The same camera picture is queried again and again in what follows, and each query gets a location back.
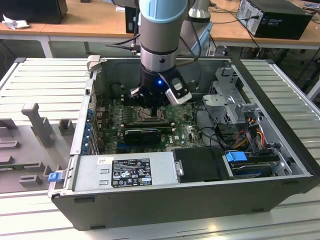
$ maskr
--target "sticker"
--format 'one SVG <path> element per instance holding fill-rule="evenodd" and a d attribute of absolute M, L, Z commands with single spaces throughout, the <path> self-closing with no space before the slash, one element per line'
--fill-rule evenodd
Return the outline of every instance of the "sticker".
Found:
<path fill-rule="evenodd" d="M 152 185 L 150 159 L 113 160 L 113 157 L 100 157 L 110 163 L 112 159 L 112 181 L 114 188 Z"/>
<path fill-rule="evenodd" d="M 113 160 L 113 156 L 98 157 L 97 164 L 111 164 Z"/>

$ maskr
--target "white paper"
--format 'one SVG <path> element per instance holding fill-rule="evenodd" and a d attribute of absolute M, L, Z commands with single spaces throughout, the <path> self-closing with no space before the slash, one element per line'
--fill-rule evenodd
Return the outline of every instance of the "white paper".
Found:
<path fill-rule="evenodd" d="M 30 25 L 25 20 L 13 20 L 11 18 L 6 17 L 3 15 L 3 21 L 2 23 L 8 28 L 8 29 L 23 29 L 28 28 Z"/>

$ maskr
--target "metal bracket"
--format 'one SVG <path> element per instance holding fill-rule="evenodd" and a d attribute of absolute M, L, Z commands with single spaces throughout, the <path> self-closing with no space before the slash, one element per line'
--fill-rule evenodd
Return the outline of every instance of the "metal bracket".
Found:
<path fill-rule="evenodd" d="M 184 169 L 182 167 L 181 160 L 174 162 L 175 172 L 178 177 L 182 177 L 184 175 Z"/>

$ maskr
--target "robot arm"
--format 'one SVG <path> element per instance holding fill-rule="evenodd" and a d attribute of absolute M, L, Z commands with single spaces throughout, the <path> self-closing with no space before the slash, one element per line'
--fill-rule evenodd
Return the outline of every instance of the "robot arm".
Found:
<path fill-rule="evenodd" d="M 125 1 L 125 5 L 137 1 Z M 152 114 L 169 104 L 181 105 L 191 99 L 188 86 L 176 68 L 181 29 L 195 0 L 139 0 L 141 12 L 141 76 L 131 97 Z"/>

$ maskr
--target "computer case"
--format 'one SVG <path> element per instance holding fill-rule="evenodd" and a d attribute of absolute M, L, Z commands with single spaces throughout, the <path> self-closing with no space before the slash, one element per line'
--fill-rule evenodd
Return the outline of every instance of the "computer case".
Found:
<path fill-rule="evenodd" d="M 256 38 L 298 40 L 312 15 L 286 0 L 242 0 L 236 18 Z"/>
<path fill-rule="evenodd" d="M 0 16 L 28 23 L 60 24 L 67 14 L 66 0 L 2 0 Z"/>

